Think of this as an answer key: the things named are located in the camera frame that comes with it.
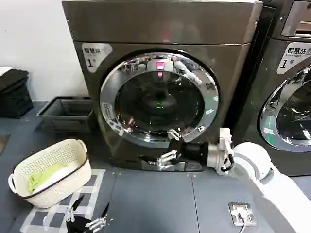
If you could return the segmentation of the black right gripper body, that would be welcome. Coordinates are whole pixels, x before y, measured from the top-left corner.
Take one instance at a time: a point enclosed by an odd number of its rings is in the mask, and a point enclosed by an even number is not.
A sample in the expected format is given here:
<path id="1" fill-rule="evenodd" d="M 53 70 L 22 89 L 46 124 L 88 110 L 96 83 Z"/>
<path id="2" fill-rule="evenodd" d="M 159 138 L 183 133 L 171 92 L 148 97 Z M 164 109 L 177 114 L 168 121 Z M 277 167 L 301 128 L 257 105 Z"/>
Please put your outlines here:
<path id="1" fill-rule="evenodd" d="M 171 163 L 175 165 L 181 158 L 185 158 L 206 166 L 208 146 L 208 142 L 185 142 L 184 139 L 171 139 L 169 144 L 169 152 L 172 150 L 176 151 L 176 158 L 173 158 Z"/>

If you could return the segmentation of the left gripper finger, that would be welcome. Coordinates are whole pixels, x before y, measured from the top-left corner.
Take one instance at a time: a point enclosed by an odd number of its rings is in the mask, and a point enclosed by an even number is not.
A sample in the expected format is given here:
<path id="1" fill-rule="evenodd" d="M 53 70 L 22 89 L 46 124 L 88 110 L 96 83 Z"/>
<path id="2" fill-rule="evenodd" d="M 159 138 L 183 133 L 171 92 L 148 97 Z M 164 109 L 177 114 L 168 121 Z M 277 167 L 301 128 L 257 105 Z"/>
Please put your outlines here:
<path id="1" fill-rule="evenodd" d="M 75 212 L 75 210 L 79 207 L 79 205 L 81 204 L 81 202 L 82 202 L 83 199 L 84 199 L 84 195 L 80 196 L 80 197 L 72 204 L 71 207 L 68 207 L 68 211 L 67 211 L 68 218 L 67 218 L 66 222 L 74 222 L 74 221 L 75 221 L 74 212 Z"/>
<path id="2" fill-rule="evenodd" d="M 87 223 L 85 225 L 85 228 L 87 228 L 88 230 L 101 230 L 103 227 L 105 227 L 107 223 L 107 216 L 108 216 L 107 212 L 109 209 L 109 205 L 110 203 L 106 205 L 100 218 L 97 218 L 91 221 L 90 223 Z"/>

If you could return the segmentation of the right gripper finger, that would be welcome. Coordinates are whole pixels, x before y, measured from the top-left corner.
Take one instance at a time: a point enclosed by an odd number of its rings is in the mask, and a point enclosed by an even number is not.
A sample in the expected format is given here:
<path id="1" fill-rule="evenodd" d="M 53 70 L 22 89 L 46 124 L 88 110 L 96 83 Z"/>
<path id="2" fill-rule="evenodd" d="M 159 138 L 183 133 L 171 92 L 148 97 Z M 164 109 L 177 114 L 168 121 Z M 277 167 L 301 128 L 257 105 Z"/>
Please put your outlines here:
<path id="1" fill-rule="evenodd" d="M 175 129 L 169 129 L 167 131 L 167 134 L 168 134 L 168 138 L 170 140 L 174 139 L 176 141 L 180 141 L 180 139 L 182 138 L 182 135 L 178 131 L 176 131 Z"/>
<path id="2" fill-rule="evenodd" d="M 139 159 L 157 167 L 169 167 L 179 162 L 180 154 L 177 154 L 176 150 L 172 150 L 161 155 L 159 158 L 141 155 Z"/>

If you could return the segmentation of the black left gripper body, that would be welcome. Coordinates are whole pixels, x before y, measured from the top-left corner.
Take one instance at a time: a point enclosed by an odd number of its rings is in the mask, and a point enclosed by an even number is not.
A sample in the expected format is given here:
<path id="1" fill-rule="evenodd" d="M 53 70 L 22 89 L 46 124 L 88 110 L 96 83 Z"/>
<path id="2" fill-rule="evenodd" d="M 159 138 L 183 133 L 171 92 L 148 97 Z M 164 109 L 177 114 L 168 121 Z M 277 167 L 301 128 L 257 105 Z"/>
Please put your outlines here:
<path id="1" fill-rule="evenodd" d="M 66 227 L 68 233 L 91 233 L 92 231 L 86 227 L 87 223 L 90 223 L 91 220 L 82 216 L 74 215 L 74 221 L 66 221 Z"/>

